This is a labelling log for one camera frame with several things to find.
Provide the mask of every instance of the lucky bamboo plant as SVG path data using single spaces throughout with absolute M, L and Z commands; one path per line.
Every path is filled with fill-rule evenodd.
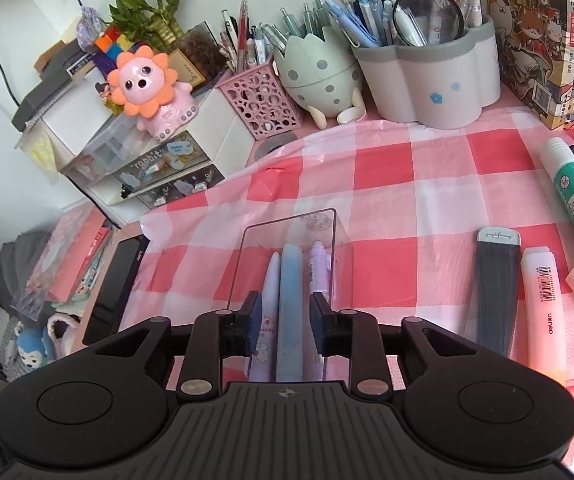
M 116 0 L 109 6 L 113 23 L 129 41 L 145 41 L 159 52 L 171 52 L 184 32 L 176 21 L 180 0 Z

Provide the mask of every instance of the magnifying glass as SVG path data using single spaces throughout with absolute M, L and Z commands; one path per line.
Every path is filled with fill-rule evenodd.
M 465 29 L 454 0 L 396 0 L 393 21 L 401 41 L 409 46 L 449 43 Z

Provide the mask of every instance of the rubik's cube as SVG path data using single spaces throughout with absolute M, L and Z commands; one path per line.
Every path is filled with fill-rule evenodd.
M 94 42 L 97 47 L 116 62 L 118 56 L 123 52 L 129 52 L 134 44 L 127 39 L 115 26 L 111 25 Z

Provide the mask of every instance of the silver screw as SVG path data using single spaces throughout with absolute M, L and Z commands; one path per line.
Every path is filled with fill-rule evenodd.
M 366 379 L 365 381 L 360 381 L 356 387 L 360 393 L 369 396 L 386 394 L 389 390 L 389 385 L 380 379 Z
M 211 392 L 211 383 L 203 379 L 191 379 L 180 386 L 180 391 L 187 395 L 204 395 Z

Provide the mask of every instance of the stuffed toy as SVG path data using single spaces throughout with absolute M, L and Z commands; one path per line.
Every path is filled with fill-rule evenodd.
M 107 76 L 113 89 L 112 100 L 124 105 L 128 116 L 139 116 L 136 122 L 139 130 L 147 130 L 162 142 L 196 117 L 193 87 L 177 80 L 178 73 L 169 68 L 167 54 L 154 55 L 150 47 L 141 46 L 135 54 L 120 54 L 117 65 Z
M 22 323 L 18 323 L 14 332 L 18 354 L 29 370 L 42 368 L 56 360 L 53 343 L 46 327 L 25 328 Z
M 62 337 L 57 337 L 54 327 L 56 322 L 62 321 L 67 324 L 67 328 L 63 333 Z M 74 345 L 74 338 L 76 337 L 76 330 L 80 323 L 76 321 L 71 316 L 67 314 L 54 314 L 47 321 L 47 330 L 49 332 L 49 337 L 53 341 L 53 347 L 56 351 L 56 359 L 62 359 L 63 357 L 71 354 L 71 348 Z

